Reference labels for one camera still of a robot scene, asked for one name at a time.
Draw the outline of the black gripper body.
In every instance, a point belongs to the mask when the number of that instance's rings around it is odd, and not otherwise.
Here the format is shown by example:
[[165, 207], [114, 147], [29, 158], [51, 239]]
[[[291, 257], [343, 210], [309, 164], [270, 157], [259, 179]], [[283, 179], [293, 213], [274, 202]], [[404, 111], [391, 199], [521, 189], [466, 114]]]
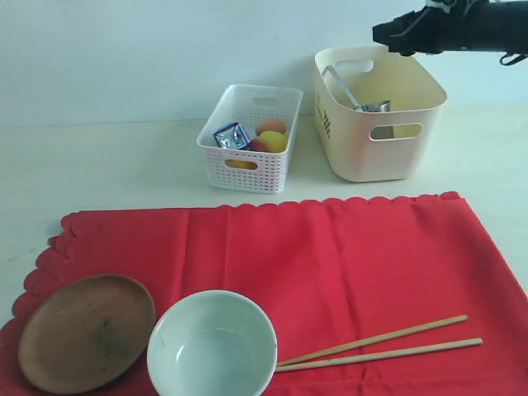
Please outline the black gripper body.
[[427, 1], [412, 28], [413, 50], [493, 52], [489, 1]]

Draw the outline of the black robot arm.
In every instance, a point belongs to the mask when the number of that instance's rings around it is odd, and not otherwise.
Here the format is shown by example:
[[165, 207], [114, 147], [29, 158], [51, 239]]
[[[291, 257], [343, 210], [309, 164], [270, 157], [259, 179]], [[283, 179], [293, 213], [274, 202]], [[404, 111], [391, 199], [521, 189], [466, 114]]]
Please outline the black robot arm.
[[416, 53], [496, 52], [527, 54], [526, 1], [427, 1], [372, 28], [374, 42], [389, 51]]

